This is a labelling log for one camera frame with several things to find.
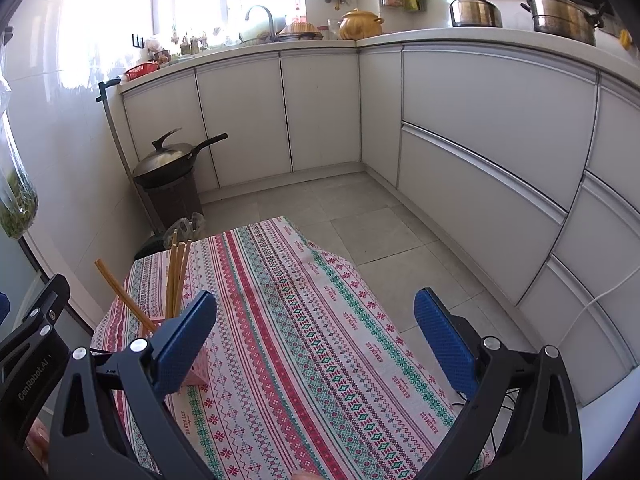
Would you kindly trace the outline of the person's left hand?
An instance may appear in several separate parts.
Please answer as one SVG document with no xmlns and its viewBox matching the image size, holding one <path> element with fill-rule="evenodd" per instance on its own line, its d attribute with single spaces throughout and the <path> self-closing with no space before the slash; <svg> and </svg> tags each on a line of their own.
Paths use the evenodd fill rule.
<svg viewBox="0 0 640 480">
<path fill-rule="evenodd" d="M 29 453 L 47 474 L 49 472 L 50 437 L 46 425 L 39 418 L 36 418 L 32 423 L 25 443 Z"/>
</svg>

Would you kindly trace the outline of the person's right hand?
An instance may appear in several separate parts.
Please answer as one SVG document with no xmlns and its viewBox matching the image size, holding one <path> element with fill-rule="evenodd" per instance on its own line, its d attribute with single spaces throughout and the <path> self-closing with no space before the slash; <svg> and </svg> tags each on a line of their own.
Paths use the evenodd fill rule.
<svg viewBox="0 0 640 480">
<path fill-rule="evenodd" d="M 318 474 L 312 474 L 308 471 L 298 470 L 292 473 L 291 480 L 323 480 L 323 478 L 318 476 Z"/>
</svg>

